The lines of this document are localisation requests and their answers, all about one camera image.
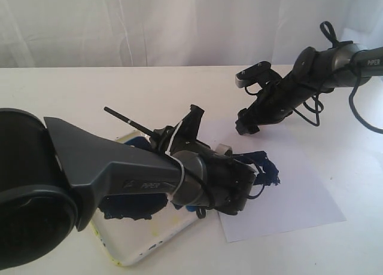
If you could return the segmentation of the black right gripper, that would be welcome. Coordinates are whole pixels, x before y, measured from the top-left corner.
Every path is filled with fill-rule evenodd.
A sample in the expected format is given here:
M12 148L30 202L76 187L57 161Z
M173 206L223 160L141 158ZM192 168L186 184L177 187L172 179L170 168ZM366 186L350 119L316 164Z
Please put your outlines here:
M269 82L257 92L257 99L238 112L235 129L239 135L254 135L259 126L276 124L289 116L305 100L314 95L312 72L289 72L279 81Z

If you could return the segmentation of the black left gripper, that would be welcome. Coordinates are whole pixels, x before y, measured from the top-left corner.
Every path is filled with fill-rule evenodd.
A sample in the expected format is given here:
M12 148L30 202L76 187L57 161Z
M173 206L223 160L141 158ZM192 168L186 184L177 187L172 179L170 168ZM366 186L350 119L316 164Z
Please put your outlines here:
M196 105L175 126L155 129L151 147L180 160L186 178L171 202L178 206L199 206L227 215L244 209L256 178L250 166L232 156L217 154L197 139L204 110Z

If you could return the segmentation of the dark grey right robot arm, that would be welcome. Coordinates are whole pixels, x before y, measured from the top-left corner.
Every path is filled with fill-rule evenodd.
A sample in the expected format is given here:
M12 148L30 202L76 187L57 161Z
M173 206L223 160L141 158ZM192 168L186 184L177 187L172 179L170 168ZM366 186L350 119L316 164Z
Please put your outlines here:
M376 76L382 76L382 48L364 50L351 41L325 51L305 48L284 77L269 62L256 63L236 74L239 88L260 86L255 101L238 112L236 130L240 135L255 134L260 126L278 124L298 106L306 106L308 99L315 101L311 111L319 114L323 110L320 94L342 87L357 91Z

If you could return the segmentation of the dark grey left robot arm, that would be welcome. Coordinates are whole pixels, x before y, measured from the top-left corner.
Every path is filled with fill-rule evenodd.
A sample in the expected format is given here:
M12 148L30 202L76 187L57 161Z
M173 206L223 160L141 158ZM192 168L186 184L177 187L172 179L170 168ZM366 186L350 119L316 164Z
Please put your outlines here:
M30 263L86 228L104 197L167 194L179 206L242 211L255 171L198 140L203 109L149 130L141 149L56 117L1 109L1 268Z

